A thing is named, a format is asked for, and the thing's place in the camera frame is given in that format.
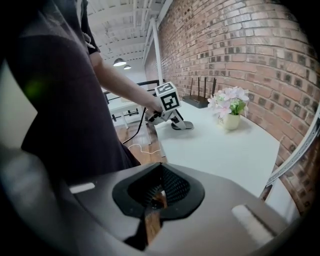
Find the hand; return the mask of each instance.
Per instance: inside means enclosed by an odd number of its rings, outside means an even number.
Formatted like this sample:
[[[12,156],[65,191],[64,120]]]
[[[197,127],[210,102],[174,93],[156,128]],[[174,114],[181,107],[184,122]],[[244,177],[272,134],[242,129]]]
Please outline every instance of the hand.
[[[151,112],[162,112],[160,99],[152,96],[151,101],[146,105],[146,108]]]

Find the white cable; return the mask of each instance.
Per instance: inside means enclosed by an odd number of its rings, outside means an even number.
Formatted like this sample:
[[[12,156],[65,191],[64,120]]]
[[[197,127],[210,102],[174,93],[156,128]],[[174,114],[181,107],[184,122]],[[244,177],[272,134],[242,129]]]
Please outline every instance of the white cable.
[[[140,145],[140,144],[132,144],[131,146],[129,146],[129,147],[128,147],[128,149],[130,149],[130,148],[131,148],[132,146],[134,146],[134,145],[138,145],[138,146],[140,147],[140,149],[141,149],[141,153],[147,153],[147,154],[149,154],[149,155],[152,155],[152,154],[154,154],[154,153],[156,153],[156,152],[160,151],[160,149],[158,149],[158,150],[156,150],[156,151],[154,151],[154,152],[152,152],[152,153],[142,151],[142,147],[141,147],[141,145]]]

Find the white pillar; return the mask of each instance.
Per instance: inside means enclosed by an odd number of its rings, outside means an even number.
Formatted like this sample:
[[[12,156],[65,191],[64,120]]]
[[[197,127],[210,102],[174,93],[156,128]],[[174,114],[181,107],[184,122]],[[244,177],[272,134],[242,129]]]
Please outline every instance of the white pillar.
[[[155,58],[156,58],[156,67],[158,69],[158,77],[159,77],[159,84],[162,85],[164,83],[162,77],[162,70],[161,70],[161,56],[160,56],[160,48],[159,48],[159,39],[158,39],[158,30],[156,25],[155,18],[150,19],[152,30],[153,30],[153,39],[154,39],[154,48],[155,48]]]

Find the gray t-shirt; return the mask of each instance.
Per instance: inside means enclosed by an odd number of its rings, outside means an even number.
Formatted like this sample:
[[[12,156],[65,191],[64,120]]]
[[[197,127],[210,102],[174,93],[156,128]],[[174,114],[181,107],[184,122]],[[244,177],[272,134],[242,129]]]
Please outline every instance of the gray t-shirt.
[[[70,184],[140,164],[118,139],[89,58],[99,49],[87,4],[48,0],[12,42],[15,51],[7,58],[38,112],[22,149]]]

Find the gray plastic surface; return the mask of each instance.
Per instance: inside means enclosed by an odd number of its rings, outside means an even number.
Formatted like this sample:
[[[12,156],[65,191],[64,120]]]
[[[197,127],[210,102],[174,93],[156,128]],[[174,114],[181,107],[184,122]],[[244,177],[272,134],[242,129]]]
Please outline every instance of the gray plastic surface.
[[[233,216],[231,209],[237,205],[247,205],[276,235],[287,227],[286,222],[263,201],[234,182],[187,167],[169,165],[199,180],[205,196],[189,217],[163,223],[155,240],[145,250],[148,255],[231,256],[252,253],[258,246]],[[139,219],[123,215],[112,199],[112,189],[120,180],[148,166],[150,164],[90,179],[88,182],[93,182],[96,187],[76,195],[101,226],[119,240],[136,233]]]

